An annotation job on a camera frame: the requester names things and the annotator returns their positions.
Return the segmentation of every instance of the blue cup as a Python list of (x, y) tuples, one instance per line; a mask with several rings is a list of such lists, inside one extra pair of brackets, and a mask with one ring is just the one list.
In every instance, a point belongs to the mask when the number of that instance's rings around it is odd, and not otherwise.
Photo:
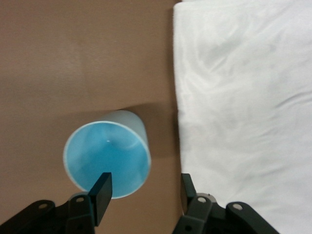
[(89, 191), (103, 172), (112, 173), (113, 196), (121, 198), (146, 181), (151, 156), (142, 120), (119, 110), (78, 128), (64, 149), (64, 167), (70, 179)]

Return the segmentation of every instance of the folded fabric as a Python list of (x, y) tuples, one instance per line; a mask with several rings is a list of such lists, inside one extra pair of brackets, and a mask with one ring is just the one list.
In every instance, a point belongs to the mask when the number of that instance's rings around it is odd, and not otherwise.
[(312, 233), (312, 1), (174, 7), (182, 172), (221, 206)]

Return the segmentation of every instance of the cup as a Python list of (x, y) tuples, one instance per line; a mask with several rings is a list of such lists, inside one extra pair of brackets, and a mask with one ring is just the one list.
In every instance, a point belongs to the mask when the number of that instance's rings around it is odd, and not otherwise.
[(124, 110), (85, 124), (68, 138), (63, 162), (80, 189), (89, 191), (103, 172), (111, 172), (112, 198), (128, 196), (144, 184), (151, 168), (144, 124)]

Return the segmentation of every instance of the brown surface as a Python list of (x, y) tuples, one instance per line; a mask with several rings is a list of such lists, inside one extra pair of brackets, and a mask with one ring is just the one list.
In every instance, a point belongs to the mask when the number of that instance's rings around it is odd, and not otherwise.
[(172, 0), (1, 1), (0, 223), (79, 192), (62, 151), (79, 126), (128, 109), (145, 122), (152, 169), (113, 200), (97, 233), (171, 233), (180, 215)]

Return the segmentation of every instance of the white cloth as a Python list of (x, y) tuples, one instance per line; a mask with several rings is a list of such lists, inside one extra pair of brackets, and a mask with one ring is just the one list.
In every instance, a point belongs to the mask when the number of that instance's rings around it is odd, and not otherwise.
[(312, 1), (174, 7), (182, 172), (197, 192), (312, 233)]

